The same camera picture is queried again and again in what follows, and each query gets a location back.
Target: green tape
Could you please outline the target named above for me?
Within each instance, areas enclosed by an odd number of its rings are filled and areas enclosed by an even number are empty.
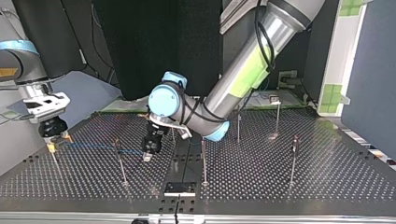
[[[363,5],[362,0],[343,0],[341,5],[340,14],[341,17],[358,16]]]
[[[265,51],[270,55],[270,49],[266,46]],[[260,47],[257,46],[248,56],[237,80],[230,90],[230,94],[239,98],[244,97],[252,88],[257,89],[262,81],[268,76],[266,68],[268,64],[262,57]]]
[[[341,103],[342,85],[326,84],[320,104],[320,113],[336,113],[338,105]]]

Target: cable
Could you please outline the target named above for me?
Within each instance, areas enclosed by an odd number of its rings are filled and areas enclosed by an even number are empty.
[[[32,115],[32,114],[28,114],[28,115],[18,115],[18,116],[14,117],[14,118],[8,118],[8,117],[6,117],[6,116],[0,114],[0,117],[3,118],[3,119],[5,119],[5,121],[3,121],[3,122],[0,123],[0,125],[2,125],[2,124],[5,124],[5,123],[8,123],[8,122],[10,122],[10,121],[22,121],[22,120],[26,120],[26,119],[32,119],[32,118],[35,117],[35,115]]]
[[[64,15],[66,16],[67,21],[69,22],[70,28],[72,29],[73,35],[74,35],[74,37],[75,37],[75,39],[76,39],[76,41],[77,41],[78,48],[81,50],[81,54],[82,54],[82,56],[83,56],[84,59],[85,59],[84,67],[83,67],[80,71],[83,71],[83,70],[85,70],[87,67],[90,67],[91,70],[96,74],[97,78],[100,79],[100,80],[103,80],[103,79],[99,76],[98,71],[97,71],[95,68],[93,68],[93,66],[88,62],[88,59],[87,59],[87,57],[85,56],[84,50],[82,49],[82,46],[81,46],[81,44],[80,44],[79,41],[78,41],[78,37],[77,37],[76,30],[75,30],[75,28],[74,28],[74,26],[73,26],[73,23],[72,23],[71,20],[70,20],[70,17],[69,17],[69,14],[67,13],[66,7],[64,6],[64,1],[63,1],[63,0],[61,0],[61,4],[62,4],[62,8],[64,9]]]
[[[93,20],[95,21],[96,25],[99,26],[102,29],[102,26],[100,25],[99,21],[96,19],[95,14],[93,13],[93,4],[91,4],[91,13],[93,15]]]
[[[305,91],[305,94],[307,94],[308,95],[308,98],[310,98],[311,100],[310,101],[312,101],[312,104],[314,104],[314,106],[316,107],[316,108],[318,108],[318,105],[317,105],[317,103],[315,103],[314,102],[314,98],[312,98],[312,96],[309,94],[309,92],[306,90],[306,87],[305,87],[305,84],[303,83],[303,79],[300,77],[300,80],[301,80],[301,85],[303,86],[303,89],[304,89],[304,91]]]
[[[261,1],[262,0],[257,1],[256,11],[255,11],[255,15],[254,15],[254,28],[255,28],[254,30],[256,32],[256,37],[257,37],[257,41],[259,43],[260,50],[262,52],[262,57],[264,58],[265,62],[267,63],[267,71],[269,73],[271,73],[275,69],[274,45],[272,44],[271,38],[268,36],[267,32],[265,31],[264,26],[259,21]],[[270,48],[270,52],[271,52],[270,58],[267,56],[267,54],[265,52],[264,46],[262,44],[262,37],[260,35],[259,30],[264,35],[264,37],[267,41],[268,47]]]
[[[109,68],[114,69],[113,66],[111,66],[108,62],[105,61],[105,59],[102,57],[102,55],[99,53],[98,49],[96,48],[95,45],[95,38],[94,38],[94,34],[93,34],[93,21],[94,21],[94,16],[93,16],[93,3],[91,2],[92,5],[92,12],[91,12],[91,38],[92,38],[92,45],[93,45],[93,49],[95,50],[96,54],[98,55],[98,57],[100,58],[100,60]]]

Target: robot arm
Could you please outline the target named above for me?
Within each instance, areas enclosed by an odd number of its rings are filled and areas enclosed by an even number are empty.
[[[56,137],[68,137],[67,124],[58,116],[70,99],[63,92],[53,92],[40,55],[29,40],[0,41],[0,82],[13,80],[18,87],[30,121],[40,123],[38,131],[51,152]]]
[[[324,0],[268,1],[261,22],[273,44],[275,56],[296,33],[306,29],[323,3]],[[260,37],[264,50],[269,52],[269,43],[263,35]],[[166,72],[163,82],[154,88],[148,98],[149,125],[154,129],[177,127],[184,139],[191,136],[190,128],[208,140],[219,141],[229,129],[227,117],[252,89],[258,88],[265,80],[269,74],[267,67],[259,42],[252,35],[202,103],[184,94],[186,78]],[[143,150],[147,153],[161,149],[158,144],[161,135],[156,133],[153,136],[148,134],[145,137]]]

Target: metal plate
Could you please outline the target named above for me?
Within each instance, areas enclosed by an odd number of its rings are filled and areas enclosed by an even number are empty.
[[[275,126],[276,111],[248,111],[242,116],[239,144],[236,122],[223,141],[206,143],[209,186],[201,186],[201,212],[323,215],[347,213],[353,204],[366,206],[363,213],[379,203],[396,205],[396,173],[374,162],[331,122],[311,110],[282,110],[278,137],[271,140]],[[291,185],[295,134],[301,149]],[[382,212],[396,215],[391,209]]]
[[[136,149],[146,122],[101,114],[72,132],[76,143],[59,151],[59,169],[45,152],[1,176],[0,210],[396,217],[396,173],[385,163],[312,110],[282,110],[279,135],[270,140],[275,124],[273,110],[243,112],[239,144],[235,121],[223,141],[206,142],[204,187],[199,136],[174,144],[168,134],[162,153],[144,163]],[[290,187],[295,134],[301,150]],[[111,148],[116,137],[129,152],[127,188]],[[197,183],[195,198],[163,197],[167,182],[182,181]]]
[[[172,134],[168,134],[163,139],[162,152],[151,162],[143,162],[140,146],[145,134],[146,121],[137,115],[96,116],[72,134],[73,144],[56,153],[59,166],[47,152],[29,158],[19,173],[0,186],[0,198],[113,203],[160,201],[175,144]],[[120,162],[113,146],[116,138],[120,139],[124,151],[122,160],[128,186],[122,185]]]

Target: vertical post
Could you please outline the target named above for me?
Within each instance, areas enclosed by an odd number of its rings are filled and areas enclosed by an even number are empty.
[[[237,139],[238,143],[241,140],[241,134],[240,134],[241,127],[240,127],[240,125],[241,125],[241,121],[242,121],[242,116],[241,116],[241,113],[239,113],[239,108],[240,108],[240,106],[238,106],[238,118],[237,118],[238,119],[238,139]]]
[[[205,140],[202,139],[201,141],[201,150],[202,150],[202,157],[204,161],[204,183],[202,183],[204,186],[208,186],[209,183],[207,182],[207,175],[206,175],[206,145],[205,145]]]
[[[280,105],[282,104],[279,100],[279,97],[277,95],[270,95],[270,104],[271,105],[277,105],[276,108],[276,126],[275,126],[275,132],[271,134],[270,139],[274,140],[277,138],[279,135],[279,117],[280,117]]]

